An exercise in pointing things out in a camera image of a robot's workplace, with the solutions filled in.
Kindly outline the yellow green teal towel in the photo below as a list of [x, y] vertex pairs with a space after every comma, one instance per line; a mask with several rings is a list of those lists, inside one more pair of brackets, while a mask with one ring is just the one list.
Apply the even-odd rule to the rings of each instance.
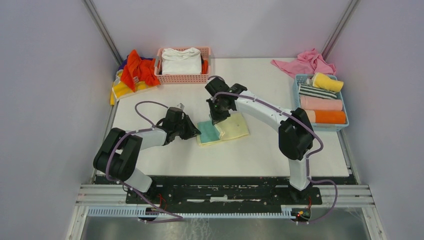
[[212, 124], [211, 120], [197, 123], [201, 134], [196, 137], [199, 146], [210, 146], [231, 141], [250, 134], [247, 122], [241, 113], [233, 113], [226, 120]]

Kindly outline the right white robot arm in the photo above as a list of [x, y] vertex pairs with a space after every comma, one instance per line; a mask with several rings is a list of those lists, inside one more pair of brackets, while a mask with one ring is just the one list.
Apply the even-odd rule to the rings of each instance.
[[211, 96], [207, 103], [213, 125], [235, 111], [250, 115], [277, 132], [278, 148], [289, 162], [289, 199], [295, 204], [306, 201], [311, 185], [307, 154], [317, 138], [307, 113], [299, 107], [291, 110], [269, 103], [239, 83], [228, 86], [220, 76], [209, 77], [205, 89]]

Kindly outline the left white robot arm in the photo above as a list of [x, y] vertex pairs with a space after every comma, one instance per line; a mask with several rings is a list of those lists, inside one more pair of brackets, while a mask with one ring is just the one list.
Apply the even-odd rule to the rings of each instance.
[[151, 128], [125, 131], [112, 128], [93, 159], [93, 167], [109, 180], [119, 181], [138, 191], [147, 204], [154, 202], [158, 191], [154, 180], [136, 168], [140, 151], [166, 146], [179, 137], [182, 140], [201, 135], [190, 117], [180, 107], [168, 108], [165, 116]]

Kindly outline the orange cloth in pink basket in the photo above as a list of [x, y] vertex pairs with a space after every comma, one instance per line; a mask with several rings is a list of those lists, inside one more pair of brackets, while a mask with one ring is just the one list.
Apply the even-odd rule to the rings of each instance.
[[206, 75], [209, 71], [209, 62], [207, 60], [201, 59], [201, 74]]

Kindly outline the pink perforated basket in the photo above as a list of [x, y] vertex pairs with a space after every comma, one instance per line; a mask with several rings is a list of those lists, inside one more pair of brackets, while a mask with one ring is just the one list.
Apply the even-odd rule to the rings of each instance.
[[162, 51], [166, 48], [160, 48], [157, 51], [154, 74], [157, 76], [161, 84], [204, 84], [209, 78], [212, 67], [211, 67], [211, 48], [206, 46], [195, 46], [195, 47], [168, 47], [175, 50], [183, 51], [189, 48], [196, 48], [201, 51], [201, 59], [208, 61], [208, 73], [207, 74], [162, 74]]

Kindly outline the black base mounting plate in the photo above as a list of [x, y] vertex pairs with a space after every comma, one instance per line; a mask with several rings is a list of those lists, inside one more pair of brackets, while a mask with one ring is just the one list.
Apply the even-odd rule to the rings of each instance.
[[171, 213], [276, 213], [281, 205], [321, 205], [317, 184], [301, 196], [288, 177], [152, 176], [143, 196]]

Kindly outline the white folded cloth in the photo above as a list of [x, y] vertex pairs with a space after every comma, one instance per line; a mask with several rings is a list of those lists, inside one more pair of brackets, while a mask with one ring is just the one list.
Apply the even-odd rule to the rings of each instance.
[[163, 75], [200, 75], [202, 73], [201, 51], [191, 47], [186, 50], [165, 48], [161, 54]]

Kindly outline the orange red towel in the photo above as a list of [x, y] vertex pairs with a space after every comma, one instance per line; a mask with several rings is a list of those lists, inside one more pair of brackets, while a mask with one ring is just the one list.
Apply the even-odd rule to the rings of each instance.
[[160, 85], [160, 81], [155, 75], [155, 60], [142, 58], [133, 49], [127, 56], [127, 62], [123, 67], [120, 81], [123, 82], [132, 92], [137, 91], [136, 84], [144, 83], [148, 87]]

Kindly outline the purple cloth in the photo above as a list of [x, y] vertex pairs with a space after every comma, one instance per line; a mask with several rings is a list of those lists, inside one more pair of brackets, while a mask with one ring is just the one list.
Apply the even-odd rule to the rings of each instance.
[[[146, 58], [146, 57], [141, 57], [142, 61], [147, 61], [150, 62], [152, 66], [154, 66], [156, 59], [155, 58]], [[118, 71], [119, 70], [123, 70], [125, 65], [127, 64], [128, 60], [125, 59], [122, 64], [118, 67]]]

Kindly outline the rolled pink towel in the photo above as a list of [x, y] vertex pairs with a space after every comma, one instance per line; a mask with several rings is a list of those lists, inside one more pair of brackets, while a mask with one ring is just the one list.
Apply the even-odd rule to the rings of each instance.
[[321, 99], [300, 95], [300, 107], [305, 110], [341, 111], [343, 102], [340, 99]]

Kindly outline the rolled striped towel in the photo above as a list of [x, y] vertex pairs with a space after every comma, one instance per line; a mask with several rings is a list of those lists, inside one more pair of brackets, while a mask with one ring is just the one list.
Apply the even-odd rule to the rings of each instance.
[[336, 92], [314, 87], [304, 83], [301, 83], [298, 86], [298, 94], [303, 96], [309, 96], [309, 97], [314, 97], [319, 99], [328, 99], [328, 100], [336, 100], [338, 98]]

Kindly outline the blue perforated basket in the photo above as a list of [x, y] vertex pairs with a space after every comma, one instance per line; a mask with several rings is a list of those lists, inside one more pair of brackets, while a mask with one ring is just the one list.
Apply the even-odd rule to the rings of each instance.
[[310, 74], [297, 74], [292, 95], [297, 108], [306, 111], [315, 131], [338, 132], [349, 126], [349, 118], [341, 92], [332, 93], [313, 87]]

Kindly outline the rolled orange towel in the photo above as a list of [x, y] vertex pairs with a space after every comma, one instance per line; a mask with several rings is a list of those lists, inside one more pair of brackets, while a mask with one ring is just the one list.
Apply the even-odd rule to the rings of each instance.
[[305, 110], [309, 121], [316, 124], [345, 124], [346, 114], [343, 111], [334, 110]]

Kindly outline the pink crumpled towel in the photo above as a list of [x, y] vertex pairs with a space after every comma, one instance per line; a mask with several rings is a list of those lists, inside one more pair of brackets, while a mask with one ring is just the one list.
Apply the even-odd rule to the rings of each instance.
[[327, 63], [322, 54], [315, 48], [299, 53], [296, 59], [290, 62], [273, 59], [270, 63], [292, 78], [297, 74], [313, 75], [322, 73], [335, 75], [337, 72], [335, 65]]

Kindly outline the rolled yellow towel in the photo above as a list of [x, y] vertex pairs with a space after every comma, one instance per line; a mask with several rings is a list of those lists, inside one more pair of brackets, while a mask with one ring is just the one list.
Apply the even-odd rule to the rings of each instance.
[[344, 86], [344, 82], [330, 78], [328, 75], [317, 72], [312, 77], [312, 86], [331, 92], [340, 92]]

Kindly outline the aluminium corner rail left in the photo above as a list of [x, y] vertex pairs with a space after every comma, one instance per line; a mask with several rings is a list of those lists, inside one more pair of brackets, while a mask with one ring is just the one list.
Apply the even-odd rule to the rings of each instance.
[[103, 40], [105, 41], [108, 49], [110, 50], [114, 60], [118, 65], [121, 65], [124, 61], [121, 54], [119, 53], [118, 48], [116, 47], [116, 44], [110, 35], [106, 24], [102, 20], [96, 5], [93, 0], [82, 0], [83, 5], [85, 6], [88, 14], [90, 15], [91, 19], [93, 20], [94, 24], [96, 25], [100, 35], [102, 36]]

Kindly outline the aluminium corner rail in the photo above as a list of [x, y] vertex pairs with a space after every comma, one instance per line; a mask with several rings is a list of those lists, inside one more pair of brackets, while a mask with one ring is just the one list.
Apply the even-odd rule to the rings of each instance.
[[124, 61], [121, 54], [119, 53], [118, 48], [116, 47], [116, 44], [110, 35], [106, 24], [102, 20], [96, 5], [93, 0], [82, 0], [83, 5], [85, 6], [88, 14], [90, 15], [91, 19], [93, 20], [94, 24], [96, 25], [100, 35], [102, 36], [103, 40], [105, 41], [108, 49], [110, 50], [114, 60], [118, 65], [121, 65]]
[[349, 0], [347, 6], [343, 10], [339, 20], [337, 21], [334, 29], [332, 30], [331, 34], [329, 35], [327, 41], [324, 44], [324, 47], [321, 51], [322, 57], [326, 60], [334, 46], [336, 45], [338, 39], [340, 38], [343, 30], [345, 29], [346, 25], [350, 21], [351, 17], [353, 16], [356, 8], [361, 3], [361, 0]]

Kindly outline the aluminium corner rail right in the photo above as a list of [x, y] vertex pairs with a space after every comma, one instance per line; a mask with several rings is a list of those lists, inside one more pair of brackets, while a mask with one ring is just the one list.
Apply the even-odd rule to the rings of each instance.
[[350, 21], [351, 17], [353, 16], [356, 8], [361, 3], [361, 0], [349, 0], [347, 6], [343, 10], [339, 20], [337, 21], [334, 29], [332, 30], [331, 34], [329, 35], [327, 41], [324, 44], [324, 47], [321, 51], [322, 57], [326, 60], [334, 46], [336, 45], [338, 39], [340, 38], [343, 30], [345, 29], [346, 25]]

